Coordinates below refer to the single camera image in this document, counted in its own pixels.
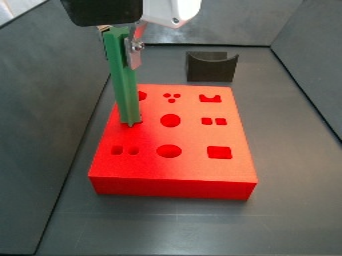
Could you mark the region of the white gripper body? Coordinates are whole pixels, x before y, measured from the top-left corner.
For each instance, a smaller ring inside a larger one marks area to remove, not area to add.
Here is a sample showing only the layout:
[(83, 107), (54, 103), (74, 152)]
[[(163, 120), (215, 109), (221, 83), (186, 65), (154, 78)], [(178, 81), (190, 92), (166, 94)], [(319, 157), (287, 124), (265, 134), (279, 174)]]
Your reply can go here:
[(201, 6), (202, 0), (143, 0), (142, 20), (176, 29), (197, 16)]

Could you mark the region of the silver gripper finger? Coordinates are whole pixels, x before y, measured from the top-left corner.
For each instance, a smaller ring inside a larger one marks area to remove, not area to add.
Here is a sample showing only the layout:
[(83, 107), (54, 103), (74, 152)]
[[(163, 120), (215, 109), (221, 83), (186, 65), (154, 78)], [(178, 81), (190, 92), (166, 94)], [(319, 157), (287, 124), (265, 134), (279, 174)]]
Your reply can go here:
[(138, 21), (130, 27), (128, 36), (124, 38), (127, 64), (135, 70), (142, 64), (142, 50), (144, 49), (144, 42), (142, 40), (143, 33), (147, 27), (144, 21)]

